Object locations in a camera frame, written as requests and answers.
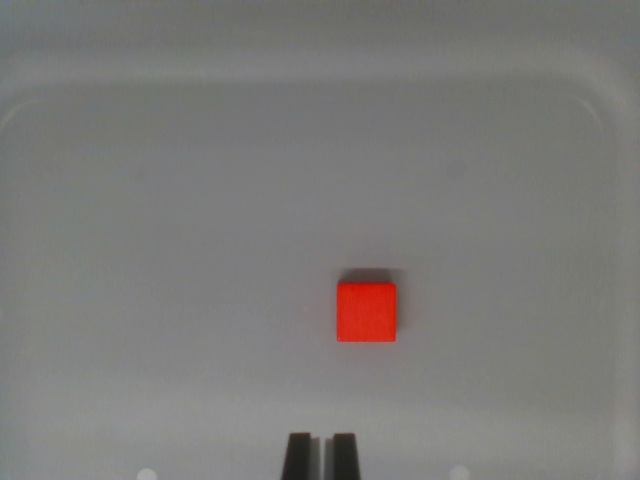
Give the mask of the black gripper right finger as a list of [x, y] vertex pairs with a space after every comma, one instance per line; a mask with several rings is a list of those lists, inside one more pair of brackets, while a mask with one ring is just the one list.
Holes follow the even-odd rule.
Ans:
[[361, 479], [357, 439], [354, 433], [336, 433], [325, 442], [324, 478]]

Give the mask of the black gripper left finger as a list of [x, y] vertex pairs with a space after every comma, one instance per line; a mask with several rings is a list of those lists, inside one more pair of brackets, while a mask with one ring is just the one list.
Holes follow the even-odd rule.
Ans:
[[288, 438], [282, 480], [319, 480], [321, 476], [319, 439], [310, 432], [291, 433]]

